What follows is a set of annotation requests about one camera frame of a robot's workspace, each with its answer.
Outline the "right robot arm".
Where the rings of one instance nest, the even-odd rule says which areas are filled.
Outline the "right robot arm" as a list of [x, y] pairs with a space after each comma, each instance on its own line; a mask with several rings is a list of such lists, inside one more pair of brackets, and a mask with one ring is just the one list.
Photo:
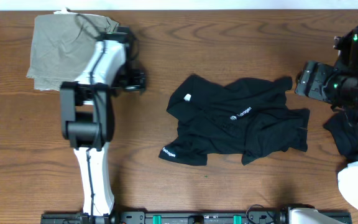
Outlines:
[[358, 111], [358, 26], [335, 37], [338, 59], [334, 65], [313, 60], [305, 63], [296, 78], [295, 93], [329, 103], [332, 108]]

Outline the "black polo shirt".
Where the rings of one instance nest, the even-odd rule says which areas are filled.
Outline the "black polo shirt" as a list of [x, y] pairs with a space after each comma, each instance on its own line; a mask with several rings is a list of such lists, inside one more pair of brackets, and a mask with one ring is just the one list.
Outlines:
[[177, 138], [159, 158], [205, 166], [209, 154], [240, 154], [243, 165], [290, 148], [308, 149], [308, 109], [286, 106], [291, 77], [241, 78], [226, 86], [189, 76], [171, 95], [167, 113], [178, 121]]

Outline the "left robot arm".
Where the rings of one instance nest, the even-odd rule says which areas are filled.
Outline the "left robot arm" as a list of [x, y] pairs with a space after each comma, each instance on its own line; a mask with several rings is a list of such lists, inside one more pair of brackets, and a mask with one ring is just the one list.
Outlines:
[[145, 91], [145, 72], [134, 63], [138, 53], [139, 43], [130, 28], [100, 32], [86, 68], [75, 80], [61, 84], [62, 135], [80, 166], [84, 204], [79, 213], [44, 214], [42, 223], [116, 221], [108, 169], [115, 127], [111, 98], [119, 90]]

